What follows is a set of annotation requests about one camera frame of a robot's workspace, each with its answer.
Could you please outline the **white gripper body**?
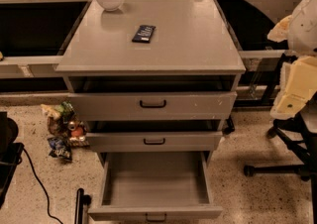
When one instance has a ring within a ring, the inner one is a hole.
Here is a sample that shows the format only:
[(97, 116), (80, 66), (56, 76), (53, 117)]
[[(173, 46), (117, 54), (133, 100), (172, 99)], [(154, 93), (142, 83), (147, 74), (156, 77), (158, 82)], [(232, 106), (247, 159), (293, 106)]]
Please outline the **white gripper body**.
[(281, 120), (293, 118), (317, 92), (317, 57), (301, 56), (293, 63), (284, 62), (279, 86), (270, 116)]

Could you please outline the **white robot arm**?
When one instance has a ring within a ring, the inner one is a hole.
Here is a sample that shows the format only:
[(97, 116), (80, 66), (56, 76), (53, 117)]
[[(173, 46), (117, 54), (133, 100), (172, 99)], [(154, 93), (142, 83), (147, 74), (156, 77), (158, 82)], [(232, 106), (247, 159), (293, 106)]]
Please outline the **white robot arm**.
[(291, 15), (280, 20), (267, 35), (271, 41), (287, 41), (298, 56), (284, 62), (278, 92), (270, 115), (286, 120), (301, 111), (317, 92), (317, 0), (302, 0)]

